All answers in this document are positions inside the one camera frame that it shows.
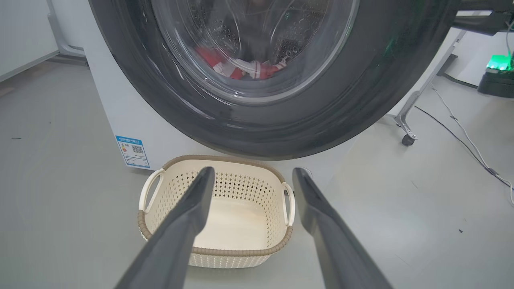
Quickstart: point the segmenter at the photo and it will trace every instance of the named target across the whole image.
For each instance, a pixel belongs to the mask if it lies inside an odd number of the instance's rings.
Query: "machine foot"
[[[401,140],[401,143],[404,145],[404,146],[407,146],[407,147],[410,147],[412,144],[414,144],[414,141],[415,139],[413,139],[412,137],[410,137],[408,134],[406,134],[403,139]]]

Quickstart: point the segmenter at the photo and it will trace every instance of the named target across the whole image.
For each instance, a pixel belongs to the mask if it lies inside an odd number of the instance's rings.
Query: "black cable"
[[[464,85],[464,86],[467,86],[467,87],[470,87],[470,88],[479,88],[478,86],[474,85],[474,84],[471,84],[471,83],[467,83],[467,82],[464,82],[462,80],[459,80],[457,78],[453,78],[451,75],[449,74],[443,74],[442,75],[444,78],[448,79],[449,81],[452,81],[452,82],[455,82],[455,83],[458,83],[458,84],[461,84],[461,85]]]
[[[495,178],[497,178],[499,181],[501,181],[503,184],[505,184],[505,186],[509,187],[510,188],[510,185],[507,184],[507,182],[505,182],[504,180],[498,178],[497,175],[495,175],[492,171],[490,171],[490,168],[487,168],[480,160],[479,158],[476,157],[476,155],[473,153],[473,151],[469,148],[469,146],[467,144],[465,144],[460,138],[458,138],[449,128],[446,127],[446,125],[444,125],[442,122],[438,121],[435,117],[433,117],[431,114],[427,113],[426,111],[420,109],[419,107],[417,106],[414,106],[415,108],[419,109],[420,111],[422,111],[423,113],[425,113],[426,115],[428,115],[429,117],[431,117],[433,120],[437,121],[437,123],[439,123],[440,125],[442,125],[444,128],[446,128],[446,130],[451,133],[451,135],[453,135],[458,141],[460,141],[467,149],[468,151],[471,153],[471,155],[476,159],[476,161],[479,162],[479,164],[484,168],[484,170],[486,170],[488,173],[490,173],[492,176],[494,176]]]

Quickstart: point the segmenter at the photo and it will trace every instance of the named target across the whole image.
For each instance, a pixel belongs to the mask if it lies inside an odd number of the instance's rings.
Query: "laundry basket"
[[[145,239],[152,236],[204,167],[213,167],[216,178],[207,223],[194,240],[189,265],[254,267],[287,244],[295,219],[295,197],[284,177],[257,162],[200,155],[175,158],[146,180],[138,212]],[[145,207],[148,190],[157,177],[159,182]],[[289,218],[284,190],[289,196]]]

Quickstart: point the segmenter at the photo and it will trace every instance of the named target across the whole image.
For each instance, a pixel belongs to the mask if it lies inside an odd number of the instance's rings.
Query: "basket hole pattern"
[[[282,198],[266,180],[248,175],[216,172],[213,197],[250,201],[261,206],[266,215],[267,248],[278,244],[285,234]]]
[[[248,268],[262,264],[270,255],[258,257],[221,257],[191,254],[189,265],[208,268]]]
[[[146,215],[146,226],[151,233],[155,232],[168,212],[175,207],[197,174],[198,171],[194,170],[166,176],[152,209]],[[277,245],[286,231],[282,196],[279,193],[284,192],[264,179],[235,172],[216,172],[213,197],[249,201],[263,208],[266,216],[267,248]]]

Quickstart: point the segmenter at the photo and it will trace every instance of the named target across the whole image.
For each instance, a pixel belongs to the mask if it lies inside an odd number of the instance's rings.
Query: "green led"
[[[505,55],[493,55],[491,60],[489,60],[489,63],[487,63],[487,68],[512,70],[512,67],[510,66],[510,57]]]

